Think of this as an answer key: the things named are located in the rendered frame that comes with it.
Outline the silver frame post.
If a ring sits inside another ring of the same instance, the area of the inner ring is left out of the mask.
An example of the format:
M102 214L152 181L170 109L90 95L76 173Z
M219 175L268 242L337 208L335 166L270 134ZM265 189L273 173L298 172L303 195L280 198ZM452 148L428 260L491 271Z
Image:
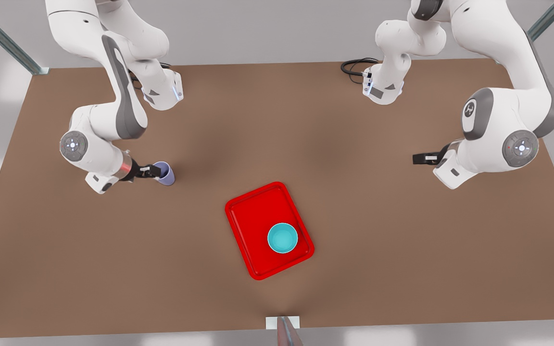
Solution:
M542 16L528 29L527 35L531 41L536 41L554 23L554 2Z
M300 317L266 317L265 328L277 331L277 346L304 346L298 330Z
M0 28L0 46L32 75L47 75L49 68L40 66Z

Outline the teal bowl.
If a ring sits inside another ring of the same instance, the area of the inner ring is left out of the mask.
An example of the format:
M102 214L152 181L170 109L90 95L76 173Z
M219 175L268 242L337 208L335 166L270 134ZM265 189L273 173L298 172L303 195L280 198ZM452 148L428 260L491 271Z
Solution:
M267 234L267 243L270 249L279 254L286 254L294 250L298 239L295 227L286 222L271 226Z

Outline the lavender purple cup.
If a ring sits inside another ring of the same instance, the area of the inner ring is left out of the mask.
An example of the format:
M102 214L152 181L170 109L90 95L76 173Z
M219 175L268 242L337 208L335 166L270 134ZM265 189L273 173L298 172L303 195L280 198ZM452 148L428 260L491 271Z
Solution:
M167 162L159 161L153 165L154 167L157 167L160 169L160 175L159 176L156 175L156 177L154 178L160 184L165 186L171 186L175 182L176 180L175 175L171 169L171 166L169 166Z

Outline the red plastic tray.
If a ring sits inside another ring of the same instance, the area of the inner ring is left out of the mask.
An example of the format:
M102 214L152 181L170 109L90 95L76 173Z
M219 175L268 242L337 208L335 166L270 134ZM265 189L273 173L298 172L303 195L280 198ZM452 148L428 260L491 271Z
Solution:
M250 276L264 280L309 259L315 251L312 239L285 184L273 182L236 197L225 205L235 240ZM294 250L279 254L270 249L271 226L286 222L298 232Z

